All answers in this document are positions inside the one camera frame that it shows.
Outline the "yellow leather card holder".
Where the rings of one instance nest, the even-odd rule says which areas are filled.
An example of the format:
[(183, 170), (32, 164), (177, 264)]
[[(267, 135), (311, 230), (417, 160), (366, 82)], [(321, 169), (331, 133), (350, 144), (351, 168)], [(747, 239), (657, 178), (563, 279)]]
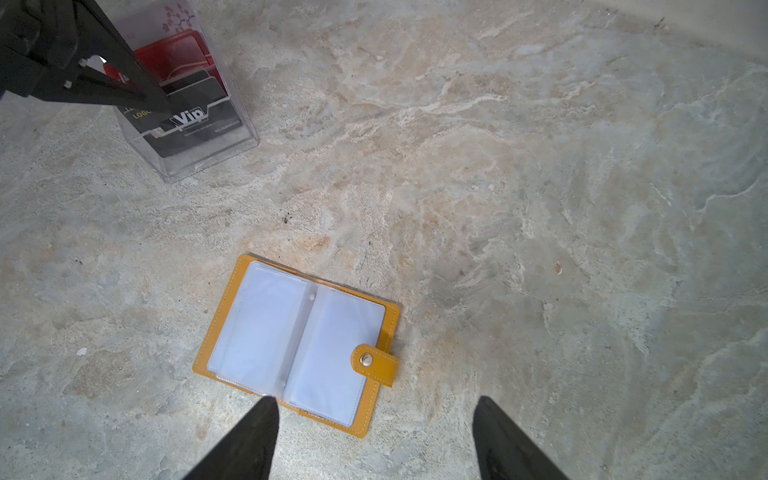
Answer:
[(195, 373), (357, 438), (393, 385), (400, 307), (255, 255), (235, 264)]

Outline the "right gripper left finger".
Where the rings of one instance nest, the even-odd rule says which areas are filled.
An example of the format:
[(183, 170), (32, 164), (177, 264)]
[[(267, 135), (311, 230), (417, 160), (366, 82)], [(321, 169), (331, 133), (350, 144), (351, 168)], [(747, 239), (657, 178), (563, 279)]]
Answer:
[(278, 402), (264, 396), (184, 480), (268, 479), (278, 432)]

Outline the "pink VIP card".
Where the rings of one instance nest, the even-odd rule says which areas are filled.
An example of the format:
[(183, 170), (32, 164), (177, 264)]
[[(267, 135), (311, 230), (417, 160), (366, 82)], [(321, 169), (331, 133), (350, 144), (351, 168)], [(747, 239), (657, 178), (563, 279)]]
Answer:
[(114, 21), (129, 47), (137, 50), (185, 30), (199, 30), (194, 7), (189, 1), (155, 1)]

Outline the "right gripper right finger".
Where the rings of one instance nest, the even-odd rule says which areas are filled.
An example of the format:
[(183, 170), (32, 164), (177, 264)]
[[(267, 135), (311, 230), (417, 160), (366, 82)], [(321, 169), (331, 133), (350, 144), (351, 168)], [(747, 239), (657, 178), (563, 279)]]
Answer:
[(568, 480), (555, 463), (488, 396), (475, 407), (472, 434), (480, 478)]

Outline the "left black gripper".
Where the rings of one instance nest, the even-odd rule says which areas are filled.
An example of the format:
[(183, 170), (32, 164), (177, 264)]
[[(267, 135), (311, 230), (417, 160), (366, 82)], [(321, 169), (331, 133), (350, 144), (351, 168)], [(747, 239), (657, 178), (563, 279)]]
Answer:
[[(94, 56), (105, 59), (129, 81), (79, 64)], [(67, 80), (43, 79), (52, 69), (65, 69), (71, 60)], [(55, 103), (171, 106), (165, 91), (94, 1), (3, 1), (1, 92)]]

